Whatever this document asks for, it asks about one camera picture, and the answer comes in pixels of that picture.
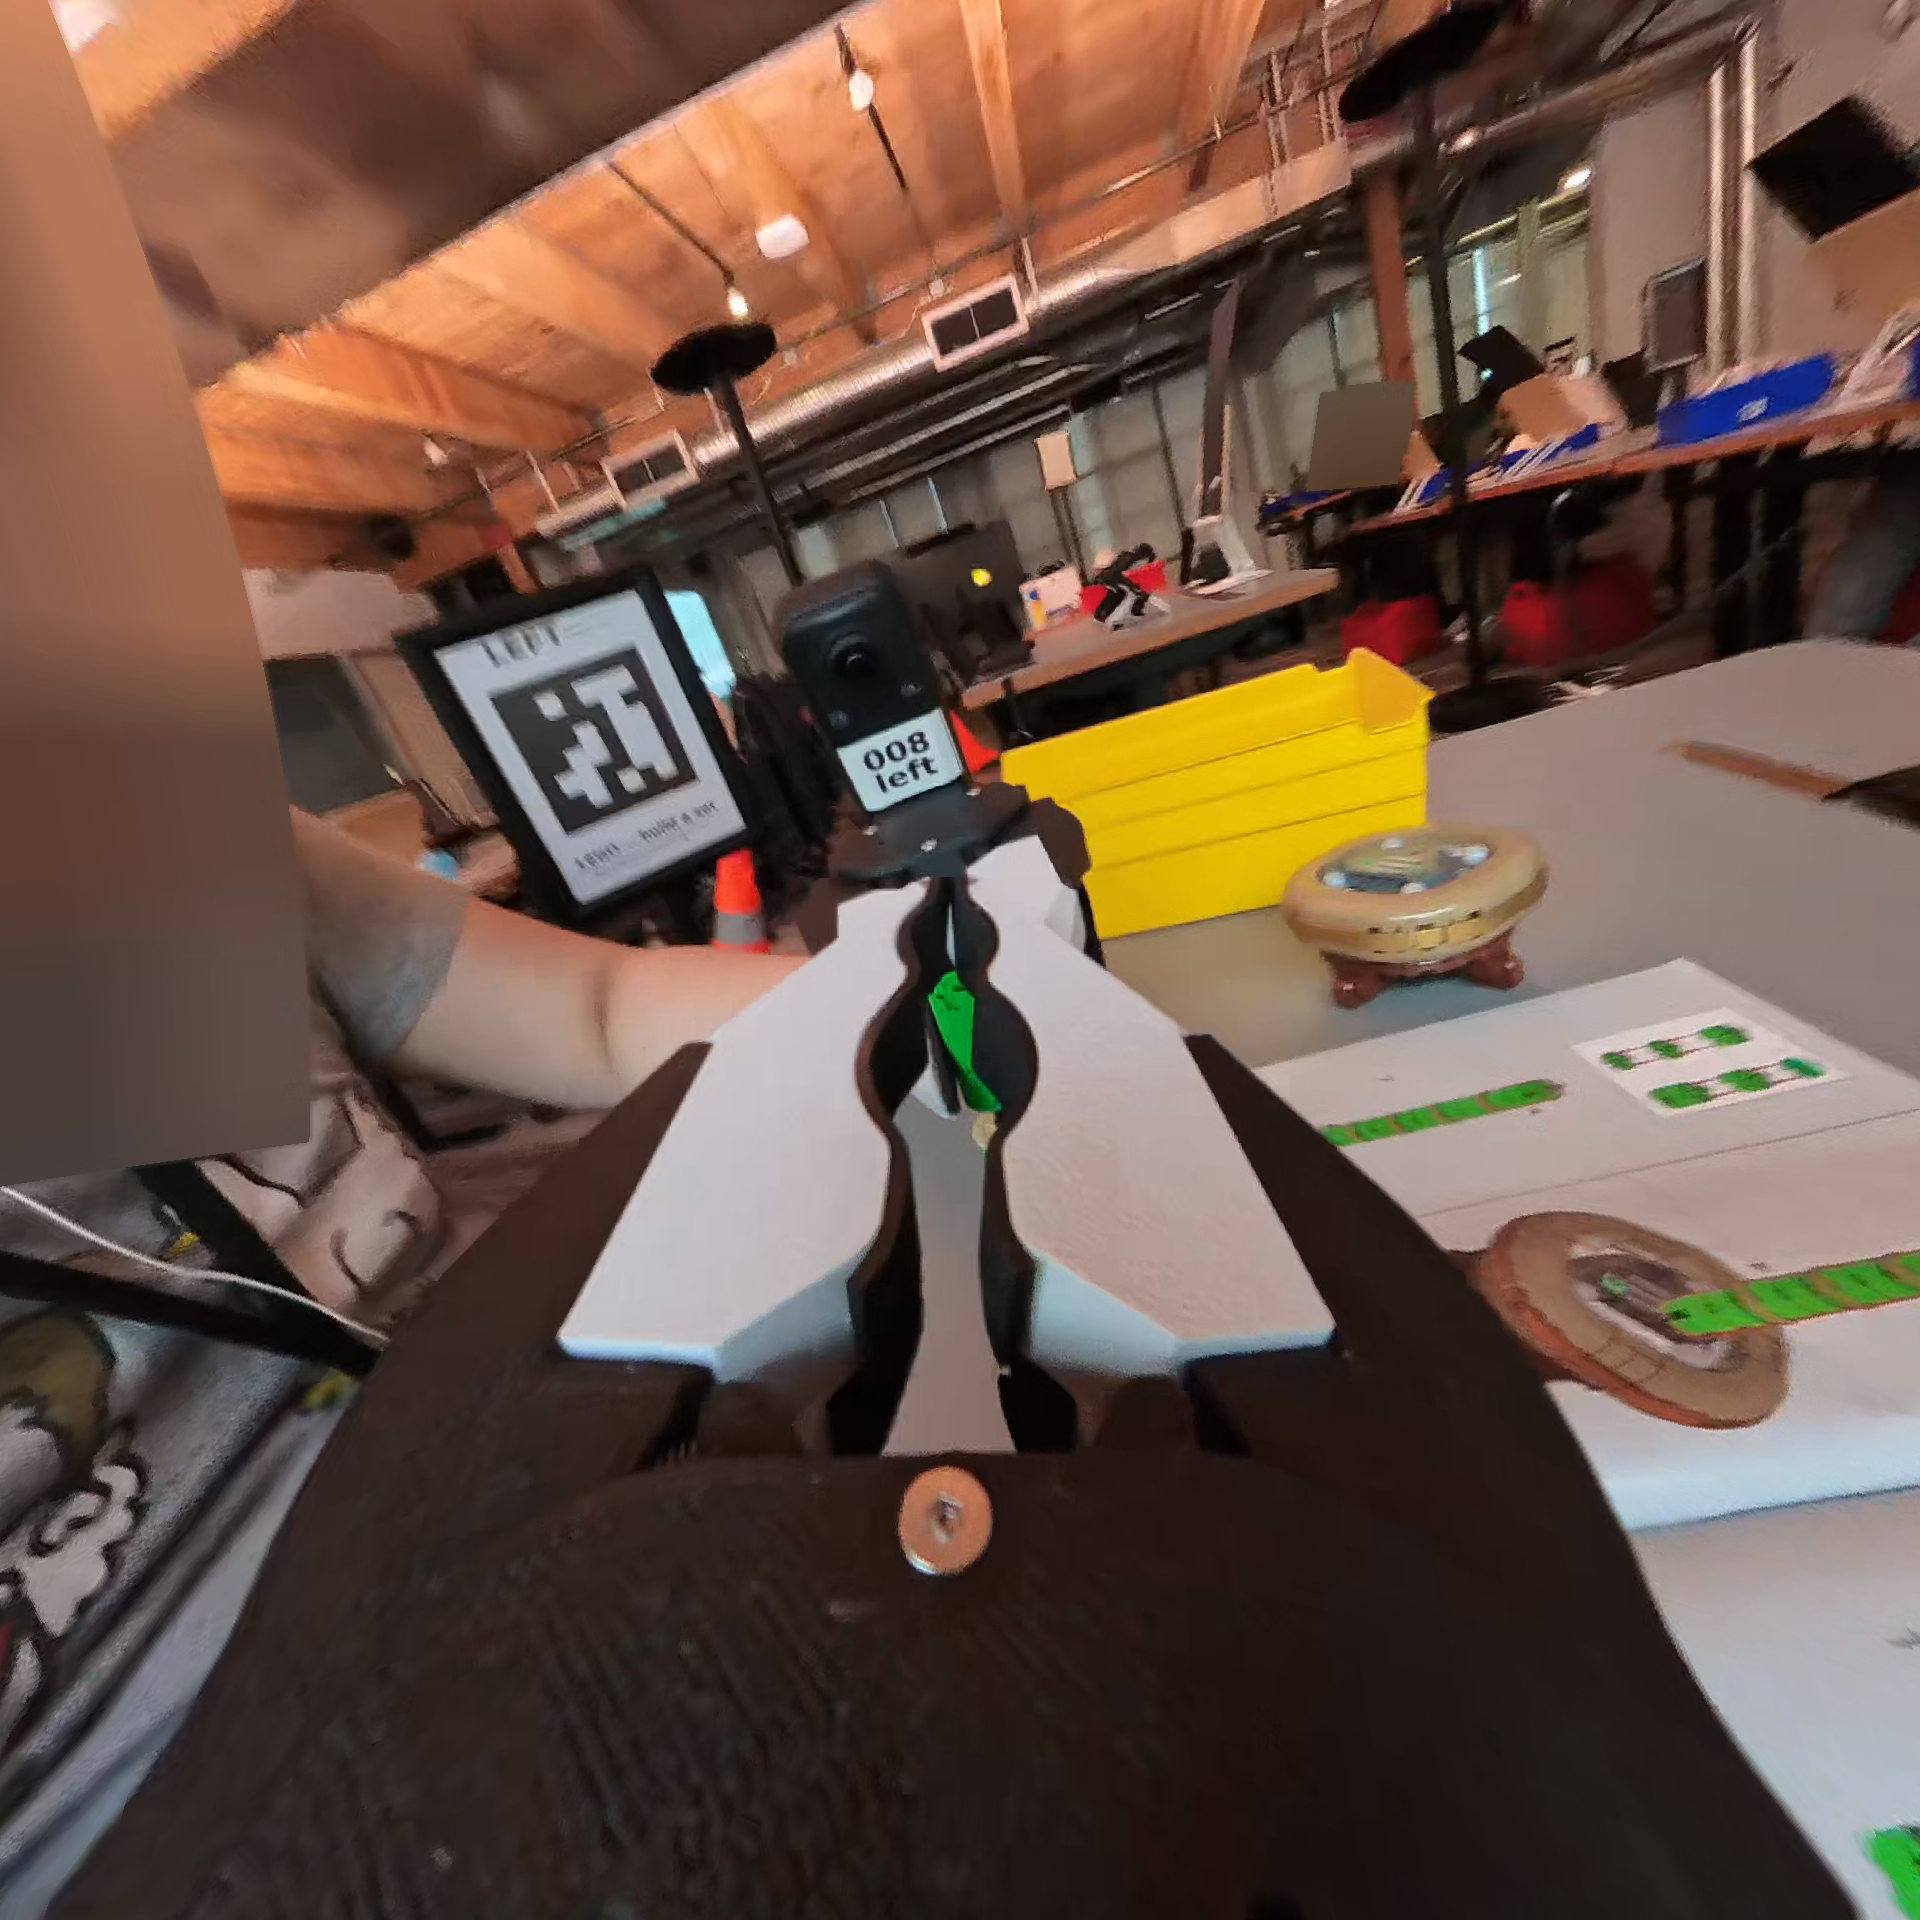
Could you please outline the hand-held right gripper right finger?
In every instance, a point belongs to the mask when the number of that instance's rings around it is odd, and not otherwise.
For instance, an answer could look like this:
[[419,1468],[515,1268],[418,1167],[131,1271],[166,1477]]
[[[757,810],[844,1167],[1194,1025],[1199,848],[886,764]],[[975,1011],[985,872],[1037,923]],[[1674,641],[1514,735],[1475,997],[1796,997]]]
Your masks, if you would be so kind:
[[974,990],[999,1094],[975,1312],[1018,1456],[1069,1456],[1131,1376],[1336,1351],[1336,1312],[1162,1011],[1005,894],[974,894]]

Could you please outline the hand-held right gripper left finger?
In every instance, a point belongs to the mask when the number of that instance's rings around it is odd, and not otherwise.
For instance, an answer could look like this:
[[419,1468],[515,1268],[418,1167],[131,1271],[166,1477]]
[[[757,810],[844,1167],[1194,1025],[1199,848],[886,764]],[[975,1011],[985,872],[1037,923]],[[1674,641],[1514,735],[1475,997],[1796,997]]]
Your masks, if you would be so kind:
[[766,1388],[833,1456],[883,1456],[916,1358],[916,1224],[895,1104],[923,1072],[916,905],[895,947],[833,940],[714,1029],[581,1303],[587,1363]]

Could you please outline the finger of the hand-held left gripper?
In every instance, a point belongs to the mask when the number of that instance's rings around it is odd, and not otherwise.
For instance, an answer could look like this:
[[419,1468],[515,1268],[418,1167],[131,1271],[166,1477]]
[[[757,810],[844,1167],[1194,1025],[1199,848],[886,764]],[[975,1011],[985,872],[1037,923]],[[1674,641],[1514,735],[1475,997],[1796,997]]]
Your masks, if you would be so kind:
[[895,890],[814,882],[814,947],[833,940],[895,947],[895,923],[913,923],[916,905],[923,905],[923,882],[895,882]]
[[1107,964],[1091,890],[1069,882],[1044,851],[1044,838],[1005,838],[974,866],[974,905],[992,923],[992,957],[1018,957],[1018,940],[1049,930],[1062,947]]

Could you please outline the green toy bamboo stalk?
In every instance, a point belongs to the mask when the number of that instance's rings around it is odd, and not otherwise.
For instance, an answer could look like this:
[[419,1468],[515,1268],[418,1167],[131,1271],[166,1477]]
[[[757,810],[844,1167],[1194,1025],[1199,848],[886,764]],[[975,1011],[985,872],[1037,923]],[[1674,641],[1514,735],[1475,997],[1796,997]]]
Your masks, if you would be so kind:
[[974,1141],[992,1147],[999,1094],[975,1072],[975,990],[957,974],[942,974],[933,990],[923,990],[923,1014],[933,1014],[933,1045],[942,1045],[946,1081],[957,1081],[957,1104],[974,1112]]

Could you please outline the person's left forearm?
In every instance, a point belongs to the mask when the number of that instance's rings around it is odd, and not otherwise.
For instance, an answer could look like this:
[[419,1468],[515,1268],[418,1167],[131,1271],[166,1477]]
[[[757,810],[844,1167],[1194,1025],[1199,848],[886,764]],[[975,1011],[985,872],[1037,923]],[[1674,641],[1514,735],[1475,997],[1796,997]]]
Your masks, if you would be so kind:
[[522,922],[288,810],[310,988],[391,1081],[617,1112],[803,974],[766,947],[617,947]]

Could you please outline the grey desk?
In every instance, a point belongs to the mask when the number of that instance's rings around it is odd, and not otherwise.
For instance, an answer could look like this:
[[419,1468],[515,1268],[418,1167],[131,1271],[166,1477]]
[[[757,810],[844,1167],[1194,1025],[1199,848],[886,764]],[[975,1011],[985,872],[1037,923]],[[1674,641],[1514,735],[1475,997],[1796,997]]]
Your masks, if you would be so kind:
[[1281,910],[1126,930],[1107,957],[1243,1065],[1696,964],[1916,1072],[1916,830],[1696,767],[1671,742],[1838,778],[1908,767],[1916,654],[1814,636],[1441,742],[1434,816],[1524,830],[1552,851],[1552,894],[1521,923],[1521,990],[1441,978],[1342,1014]]

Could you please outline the black monitor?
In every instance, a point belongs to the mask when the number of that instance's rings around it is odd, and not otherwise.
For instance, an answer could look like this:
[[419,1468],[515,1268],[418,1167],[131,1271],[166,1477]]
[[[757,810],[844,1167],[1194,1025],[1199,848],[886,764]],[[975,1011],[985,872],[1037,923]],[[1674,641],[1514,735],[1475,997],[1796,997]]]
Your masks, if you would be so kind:
[[886,557],[923,641],[957,683],[1030,660],[1024,630],[1024,549],[1005,515],[966,515]]

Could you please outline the yellow plastic bin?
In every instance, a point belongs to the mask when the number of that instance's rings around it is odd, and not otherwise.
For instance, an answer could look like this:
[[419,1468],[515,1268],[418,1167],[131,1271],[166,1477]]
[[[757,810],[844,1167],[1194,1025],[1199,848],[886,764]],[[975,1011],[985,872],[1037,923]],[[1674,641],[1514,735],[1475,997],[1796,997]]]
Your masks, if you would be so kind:
[[1107,940],[1240,922],[1317,851],[1423,822],[1434,683],[1378,654],[1281,669],[999,748],[999,778],[1085,822]]

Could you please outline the ceiling air vent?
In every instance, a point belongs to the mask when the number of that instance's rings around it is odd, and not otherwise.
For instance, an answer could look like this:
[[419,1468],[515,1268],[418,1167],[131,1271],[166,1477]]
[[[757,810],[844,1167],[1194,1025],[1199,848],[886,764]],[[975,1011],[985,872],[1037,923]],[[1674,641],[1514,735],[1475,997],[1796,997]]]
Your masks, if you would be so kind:
[[966,286],[946,300],[923,300],[916,335],[923,335],[923,360],[933,370],[966,370],[966,360],[975,360],[975,352],[992,352],[992,351],[1030,335],[1024,282],[992,273],[992,282],[975,282],[975,286]]
[[692,459],[682,431],[670,431],[670,435],[605,449],[598,474],[626,506],[670,506],[670,493],[694,492],[703,468]]

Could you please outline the slanted panel on white stand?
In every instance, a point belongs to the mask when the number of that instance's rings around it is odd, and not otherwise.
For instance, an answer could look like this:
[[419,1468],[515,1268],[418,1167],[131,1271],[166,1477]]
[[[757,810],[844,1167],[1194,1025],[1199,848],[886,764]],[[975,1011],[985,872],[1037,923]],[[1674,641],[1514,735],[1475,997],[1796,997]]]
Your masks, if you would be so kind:
[[1263,563],[1240,530],[1240,508],[1228,508],[1240,300],[1243,300],[1243,273],[1228,273],[1207,308],[1194,508],[1186,508],[1186,543],[1176,543],[1176,588],[1194,597],[1228,597],[1263,576]]

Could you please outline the person's grey printed shirt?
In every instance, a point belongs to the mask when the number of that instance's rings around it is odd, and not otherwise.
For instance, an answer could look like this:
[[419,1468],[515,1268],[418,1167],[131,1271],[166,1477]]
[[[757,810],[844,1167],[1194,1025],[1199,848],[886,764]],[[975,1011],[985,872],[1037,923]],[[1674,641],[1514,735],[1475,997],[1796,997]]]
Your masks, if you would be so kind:
[[[329,1011],[310,1011],[304,1141],[10,1186],[13,1259],[204,1294],[288,1335],[379,1335],[435,1248],[447,1191]],[[10,1909],[54,1904],[178,1735],[267,1520],[329,1439],[315,1376],[310,1358],[10,1294]]]

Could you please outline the brown flat strip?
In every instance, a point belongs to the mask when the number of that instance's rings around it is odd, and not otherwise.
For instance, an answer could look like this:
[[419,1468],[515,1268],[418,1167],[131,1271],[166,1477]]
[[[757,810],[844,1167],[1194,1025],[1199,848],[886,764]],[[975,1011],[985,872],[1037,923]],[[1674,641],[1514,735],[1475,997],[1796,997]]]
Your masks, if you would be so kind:
[[1838,767],[1807,767],[1807,764],[1723,748],[1723,742],[1671,742],[1671,758],[1683,758],[1696,767],[1758,778],[1758,785],[1782,785],[1782,790],[1798,790],[1798,802],[1838,802],[1853,785]]

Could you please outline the blue plastic bin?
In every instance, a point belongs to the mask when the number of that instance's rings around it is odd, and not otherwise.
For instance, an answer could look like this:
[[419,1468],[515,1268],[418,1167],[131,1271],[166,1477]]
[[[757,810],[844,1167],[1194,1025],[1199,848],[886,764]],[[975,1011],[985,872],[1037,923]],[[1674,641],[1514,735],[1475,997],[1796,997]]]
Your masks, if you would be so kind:
[[1784,417],[1826,406],[1838,384],[1838,352],[1796,352],[1796,360],[1765,360],[1741,378],[1723,378],[1706,391],[1683,391],[1653,417],[1653,448],[1712,448],[1712,435],[1741,435]]

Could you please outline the tan board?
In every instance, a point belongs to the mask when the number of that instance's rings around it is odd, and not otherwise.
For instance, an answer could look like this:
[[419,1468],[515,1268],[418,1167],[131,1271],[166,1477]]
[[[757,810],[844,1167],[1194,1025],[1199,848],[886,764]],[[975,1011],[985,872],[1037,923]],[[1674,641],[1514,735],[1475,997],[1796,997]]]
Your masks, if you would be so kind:
[[1872,338],[1896,308],[1920,300],[1920,189],[1896,189],[1896,197],[1865,205],[1863,220],[1826,226],[1807,247],[1807,273],[1838,300],[1838,338],[1843,351]]

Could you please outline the silver ventilation duct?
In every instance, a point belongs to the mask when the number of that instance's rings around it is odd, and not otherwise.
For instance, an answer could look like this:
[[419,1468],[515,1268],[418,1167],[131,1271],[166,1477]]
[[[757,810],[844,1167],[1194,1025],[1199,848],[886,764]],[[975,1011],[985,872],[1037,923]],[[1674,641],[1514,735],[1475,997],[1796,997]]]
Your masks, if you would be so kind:
[[[1272,240],[1281,220],[1342,197],[1353,186],[1353,156],[1342,143],[1287,156],[1243,186],[1224,186],[1207,197],[1186,197],[1176,214],[1162,214],[1160,226],[1131,226],[1118,247],[1073,254],[1069,269],[1024,282],[1030,300],[1030,335],[1062,335],[1085,308],[1114,300],[1114,294],[1145,294],[1148,282],[1168,282],[1186,269],[1214,269],[1240,247]],[[777,448],[811,448],[820,421],[866,406],[866,399],[895,399],[903,384],[933,378],[923,360],[923,335],[913,319],[913,335],[859,351],[844,370],[751,406],[757,449],[770,459]]]

